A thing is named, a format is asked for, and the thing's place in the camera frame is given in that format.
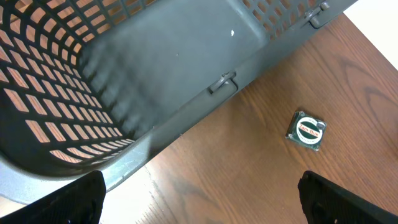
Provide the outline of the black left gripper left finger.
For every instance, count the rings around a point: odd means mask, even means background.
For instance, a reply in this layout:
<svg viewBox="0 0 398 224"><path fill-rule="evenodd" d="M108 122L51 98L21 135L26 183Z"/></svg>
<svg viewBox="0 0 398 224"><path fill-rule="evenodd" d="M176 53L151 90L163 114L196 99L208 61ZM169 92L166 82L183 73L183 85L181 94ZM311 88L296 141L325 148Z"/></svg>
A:
<svg viewBox="0 0 398 224"><path fill-rule="evenodd" d="M95 170L1 218L1 223L99 223L106 195Z"/></svg>

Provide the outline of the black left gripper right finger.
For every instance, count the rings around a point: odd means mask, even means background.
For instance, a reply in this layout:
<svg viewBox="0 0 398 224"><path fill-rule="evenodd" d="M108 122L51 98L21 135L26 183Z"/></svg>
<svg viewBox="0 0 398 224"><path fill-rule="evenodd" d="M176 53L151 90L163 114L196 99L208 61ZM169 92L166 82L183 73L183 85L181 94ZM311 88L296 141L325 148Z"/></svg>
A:
<svg viewBox="0 0 398 224"><path fill-rule="evenodd" d="M317 223L397 223L397 215L307 170L298 183L307 221Z"/></svg>

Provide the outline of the black round-logo snack packet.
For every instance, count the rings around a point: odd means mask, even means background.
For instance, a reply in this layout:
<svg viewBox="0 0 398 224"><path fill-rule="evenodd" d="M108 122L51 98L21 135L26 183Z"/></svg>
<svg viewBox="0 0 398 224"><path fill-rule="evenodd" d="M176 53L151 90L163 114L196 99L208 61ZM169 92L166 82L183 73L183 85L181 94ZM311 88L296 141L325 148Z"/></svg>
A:
<svg viewBox="0 0 398 224"><path fill-rule="evenodd" d="M285 138L300 146L318 151L326 126L326 122L316 119L304 111L296 111L289 124Z"/></svg>

